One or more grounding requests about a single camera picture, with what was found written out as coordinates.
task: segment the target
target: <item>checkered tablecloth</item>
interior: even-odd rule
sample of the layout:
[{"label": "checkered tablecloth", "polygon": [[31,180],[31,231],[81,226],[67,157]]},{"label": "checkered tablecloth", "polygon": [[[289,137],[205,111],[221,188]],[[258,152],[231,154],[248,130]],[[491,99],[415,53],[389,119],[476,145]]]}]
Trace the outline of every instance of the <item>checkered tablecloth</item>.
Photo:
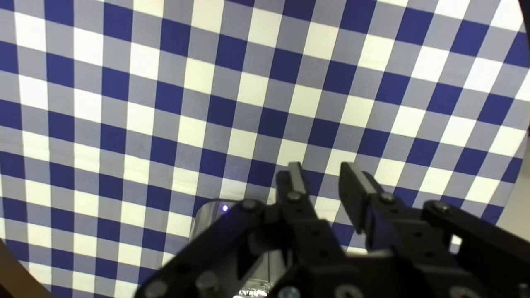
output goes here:
[{"label": "checkered tablecloth", "polygon": [[341,160],[496,221],[521,24],[516,0],[0,0],[0,238],[54,296],[130,296],[289,160],[344,246]]}]

